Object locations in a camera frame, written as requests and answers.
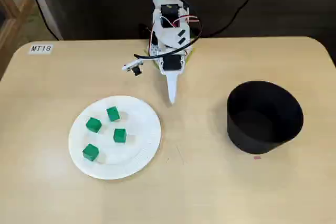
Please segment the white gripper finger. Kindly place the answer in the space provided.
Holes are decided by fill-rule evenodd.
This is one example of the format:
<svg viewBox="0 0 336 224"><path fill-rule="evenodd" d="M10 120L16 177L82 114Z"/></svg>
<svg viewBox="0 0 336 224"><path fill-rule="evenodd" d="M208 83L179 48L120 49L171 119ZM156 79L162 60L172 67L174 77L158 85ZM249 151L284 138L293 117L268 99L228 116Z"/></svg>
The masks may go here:
<svg viewBox="0 0 336 224"><path fill-rule="evenodd" d="M168 73L166 75L167 89L169 94L169 100L171 104L175 103L176 94L177 94L177 73Z"/></svg>

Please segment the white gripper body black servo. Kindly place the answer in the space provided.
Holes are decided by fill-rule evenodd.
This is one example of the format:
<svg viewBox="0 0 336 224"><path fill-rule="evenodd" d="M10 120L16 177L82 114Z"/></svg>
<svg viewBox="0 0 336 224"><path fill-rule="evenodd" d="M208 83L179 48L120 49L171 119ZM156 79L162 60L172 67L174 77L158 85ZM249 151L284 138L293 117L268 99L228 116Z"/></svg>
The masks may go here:
<svg viewBox="0 0 336 224"><path fill-rule="evenodd" d="M185 67L185 57L182 55L165 56L159 58L156 63L163 75L171 72L181 74Z"/></svg>

